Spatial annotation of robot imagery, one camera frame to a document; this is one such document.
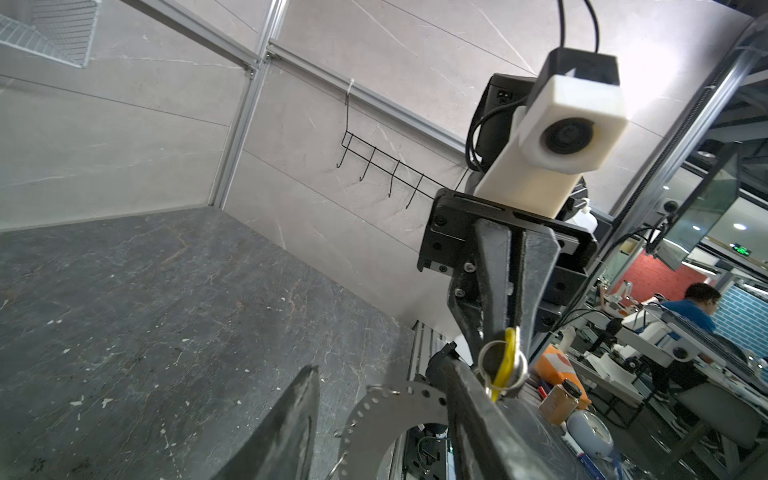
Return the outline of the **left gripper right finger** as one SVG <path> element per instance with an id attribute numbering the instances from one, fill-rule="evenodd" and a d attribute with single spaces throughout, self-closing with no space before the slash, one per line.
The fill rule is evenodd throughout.
<path id="1" fill-rule="evenodd" d="M 429 360 L 426 377 L 443 393 L 457 479 L 590 479 L 592 473 L 522 408 L 521 431 L 494 404 L 454 343 Z"/>

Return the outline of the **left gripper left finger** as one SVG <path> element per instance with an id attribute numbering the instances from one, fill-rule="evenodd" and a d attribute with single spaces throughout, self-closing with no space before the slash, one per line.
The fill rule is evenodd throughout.
<path id="1" fill-rule="evenodd" d="M 318 368 L 304 366 L 216 479 L 307 479 L 320 401 Z"/>

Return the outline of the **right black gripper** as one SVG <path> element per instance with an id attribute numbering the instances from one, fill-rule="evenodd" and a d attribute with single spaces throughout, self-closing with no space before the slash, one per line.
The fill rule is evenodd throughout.
<path id="1" fill-rule="evenodd" d="M 417 267 L 450 277 L 448 308 L 475 364 L 509 327 L 520 328 L 529 360 L 534 333 L 563 319 L 597 247 L 582 227 L 441 189 Z"/>

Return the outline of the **yellow key tag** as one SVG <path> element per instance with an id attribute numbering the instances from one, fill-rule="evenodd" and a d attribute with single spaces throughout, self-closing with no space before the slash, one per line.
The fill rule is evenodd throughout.
<path id="1" fill-rule="evenodd" d="M 502 360 L 492 382 L 491 400 L 493 402 L 497 402 L 500 399 L 502 393 L 510 385 L 515 373 L 519 333 L 520 329 L 518 327 L 509 327 L 505 330 Z"/>

